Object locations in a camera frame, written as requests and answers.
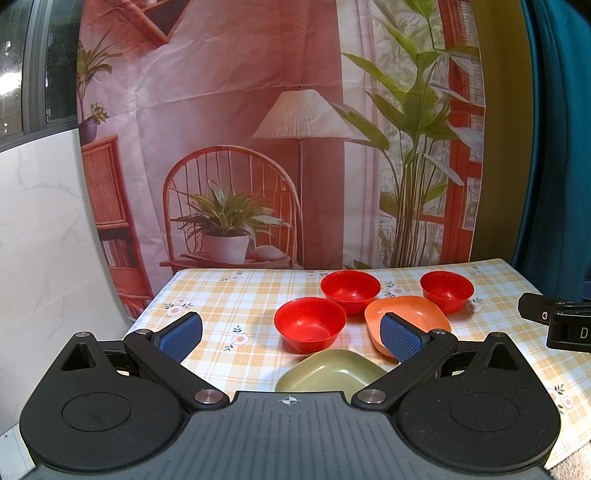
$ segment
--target teal curtain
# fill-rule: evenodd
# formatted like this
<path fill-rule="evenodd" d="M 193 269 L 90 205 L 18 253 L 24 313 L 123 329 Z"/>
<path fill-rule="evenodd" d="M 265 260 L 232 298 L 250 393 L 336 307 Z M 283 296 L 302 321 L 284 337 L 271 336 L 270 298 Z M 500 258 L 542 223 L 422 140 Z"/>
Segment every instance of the teal curtain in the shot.
<path fill-rule="evenodd" d="M 531 172 L 514 267 L 582 300 L 591 278 L 591 26 L 566 0 L 522 0 L 534 71 Z"/>

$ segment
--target table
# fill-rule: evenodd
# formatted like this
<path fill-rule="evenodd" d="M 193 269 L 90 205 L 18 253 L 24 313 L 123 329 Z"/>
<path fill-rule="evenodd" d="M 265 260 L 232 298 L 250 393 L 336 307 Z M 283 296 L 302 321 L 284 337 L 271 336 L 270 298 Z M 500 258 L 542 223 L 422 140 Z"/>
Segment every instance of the table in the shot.
<path fill-rule="evenodd" d="M 469 278 L 475 293 L 460 312 L 448 316 L 460 340 L 484 340 L 503 331 L 517 344 L 552 396 L 562 420 L 560 437 L 547 468 L 591 438 L 591 359 L 589 354 L 551 350 L 547 327 L 520 318 L 517 301 L 537 290 L 503 260 L 445 267 L 369 271 L 382 284 L 379 297 L 421 295 L 419 279 L 433 269 Z M 322 296 L 320 280 L 328 271 L 182 270 L 150 303 L 130 331 L 159 330 L 182 314 L 203 319 L 203 340 L 183 365 L 225 391 L 272 391 L 279 377 L 305 355 L 288 350 L 273 325 L 275 311 L 303 296 Z M 386 370 L 395 362 L 372 346 L 363 317 L 350 317 L 332 348 L 353 350 Z"/>

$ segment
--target metal screw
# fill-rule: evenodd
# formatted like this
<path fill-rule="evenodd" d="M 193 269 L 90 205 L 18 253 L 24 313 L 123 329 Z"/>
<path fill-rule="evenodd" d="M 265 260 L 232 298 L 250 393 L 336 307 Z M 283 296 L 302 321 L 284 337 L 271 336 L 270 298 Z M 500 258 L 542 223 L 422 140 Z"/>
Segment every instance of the metal screw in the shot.
<path fill-rule="evenodd" d="M 223 400 L 223 393 L 212 388 L 204 388 L 195 393 L 195 400 L 205 405 L 211 405 L 221 402 Z"/>
<path fill-rule="evenodd" d="M 369 403 L 370 405 L 376 405 L 386 400 L 386 394 L 381 390 L 375 388 L 366 388 L 357 394 L 357 398 L 363 403 Z"/>

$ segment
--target bookshelf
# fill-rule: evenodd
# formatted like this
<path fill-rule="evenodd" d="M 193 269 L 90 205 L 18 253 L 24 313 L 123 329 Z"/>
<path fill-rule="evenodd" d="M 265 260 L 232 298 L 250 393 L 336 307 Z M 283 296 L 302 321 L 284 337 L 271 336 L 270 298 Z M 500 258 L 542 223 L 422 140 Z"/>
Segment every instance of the bookshelf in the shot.
<path fill-rule="evenodd" d="M 127 314 L 137 318 L 154 296 L 125 191 L 118 136 L 84 145 L 82 165 L 100 247 L 115 290 Z"/>

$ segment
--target floor lamp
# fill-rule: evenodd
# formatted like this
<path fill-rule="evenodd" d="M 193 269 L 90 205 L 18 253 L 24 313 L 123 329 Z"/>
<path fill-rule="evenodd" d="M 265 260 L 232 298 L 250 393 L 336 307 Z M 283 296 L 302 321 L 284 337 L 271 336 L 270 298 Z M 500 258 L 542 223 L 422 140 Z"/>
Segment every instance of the floor lamp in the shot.
<path fill-rule="evenodd" d="M 297 194 L 303 218 L 304 159 L 303 138 L 351 139 L 351 130 L 340 115 L 316 90 L 281 92 L 262 120 L 253 138 L 296 138 L 298 141 Z M 300 239 L 301 265 L 304 266 L 304 244 Z"/>

